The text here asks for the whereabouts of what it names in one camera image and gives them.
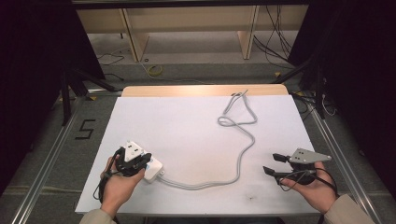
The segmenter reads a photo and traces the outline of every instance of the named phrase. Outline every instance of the sleeve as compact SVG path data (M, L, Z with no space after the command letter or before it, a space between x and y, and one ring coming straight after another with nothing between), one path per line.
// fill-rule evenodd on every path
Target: sleeve
M79 224L116 224L108 213L95 209L84 215Z
M361 210L361 208L348 196L339 197L330 207L330 210L324 215L328 224L371 224L374 223Z

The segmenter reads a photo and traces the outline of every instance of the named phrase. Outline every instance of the person's right hand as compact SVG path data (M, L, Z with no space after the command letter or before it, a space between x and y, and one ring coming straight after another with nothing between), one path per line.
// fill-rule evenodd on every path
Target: person's right hand
M316 168L324 169L321 161L315 162ZM332 179L326 172L317 170L317 176L333 184ZM284 178L281 183L291 189L298 191L306 201L321 214L326 214L332 204L337 200L335 192L322 182L315 180L309 185L300 185L293 180Z

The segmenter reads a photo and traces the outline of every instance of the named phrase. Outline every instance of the dark wall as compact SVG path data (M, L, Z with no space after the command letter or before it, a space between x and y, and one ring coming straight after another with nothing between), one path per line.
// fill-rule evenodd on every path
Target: dark wall
M326 78L360 148L396 198L396 16L392 5L358 4L327 61Z
M71 7L1 1L0 29L1 194L59 96L60 75L70 67L104 75Z
M41 123L59 95L62 68L26 20L20 2L0 6L1 159L0 192L30 150Z

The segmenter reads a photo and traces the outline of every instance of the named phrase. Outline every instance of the person's left hand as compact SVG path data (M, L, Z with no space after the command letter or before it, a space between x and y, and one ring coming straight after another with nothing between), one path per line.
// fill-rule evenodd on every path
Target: person's left hand
M111 162L111 157L107 160L107 166ZM114 161L111 170L116 170ZM101 209L108 213L112 218L117 214L119 208L131 198L137 183L145 176L145 169L133 176L125 177L120 175L111 176L105 186Z

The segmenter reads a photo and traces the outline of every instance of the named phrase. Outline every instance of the cabinet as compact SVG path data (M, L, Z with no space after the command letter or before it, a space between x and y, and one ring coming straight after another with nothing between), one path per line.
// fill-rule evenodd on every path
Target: cabinet
M282 30L299 30L307 6L283 6ZM277 6L269 6L274 22ZM149 33L191 31L236 31L244 59L250 57L255 31L272 31L274 26L266 7L155 7L79 10L89 34L124 33L134 60L142 59Z

